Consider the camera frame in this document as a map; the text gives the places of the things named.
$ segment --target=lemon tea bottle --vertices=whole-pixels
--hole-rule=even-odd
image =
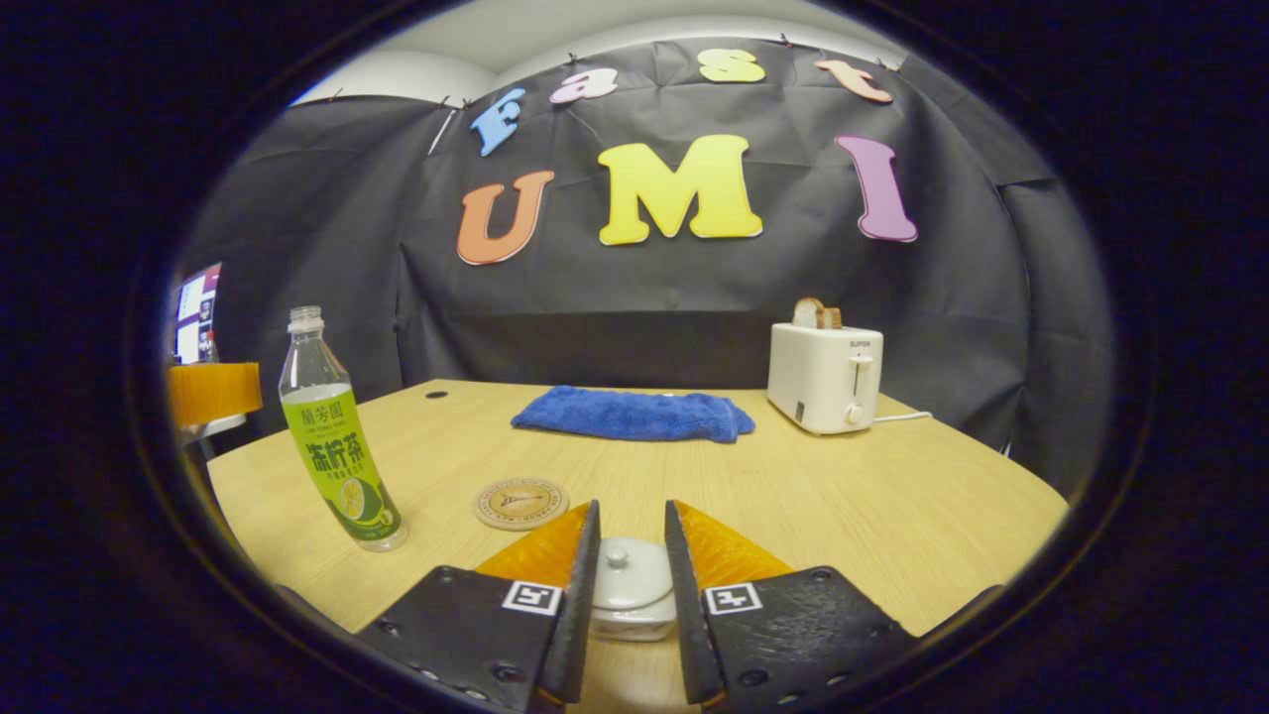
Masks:
[[[357,545],[386,552],[409,530],[374,468],[357,419],[353,383],[321,332],[321,307],[291,311],[291,349],[278,398],[313,486]]]

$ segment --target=screw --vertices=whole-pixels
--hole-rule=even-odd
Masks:
[[[523,682],[524,672],[522,672],[519,667],[500,665],[494,667],[494,678],[500,682]]]
[[[758,686],[766,681],[766,672],[763,670],[750,670],[740,676],[740,684],[746,687]]]
[[[424,677],[428,677],[429,680],[431,680],[434,682],[439,682],[440,681],[440,677],[435,672],[433,672],[431,670],[424,670],[423,665],[419,665],[418,662],[406,662],[405,666],[409,667],[409,668],[411,668],[411,670],[414,670],[415,672],[419,672],[420,675],[423,675]]]

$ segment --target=toaster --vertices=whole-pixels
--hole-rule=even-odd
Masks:
[[[766,399],[815,435],[865,430],[877,416],[881,354],[877,330],[774,323]]]

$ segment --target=computer screen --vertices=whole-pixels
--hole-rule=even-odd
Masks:
[[[181,365],[206,363],[212,350],[212,315],[221,264],[203,268],[185,278],[176,298],[175,353]]]

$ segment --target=bottle label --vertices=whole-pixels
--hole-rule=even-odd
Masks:
[[[299,449],[299,460],[331,514],[357,540],[382,540],[401,528],[379,481],[357,417],[353,391],[317,402],[287,405],[282,412]]]

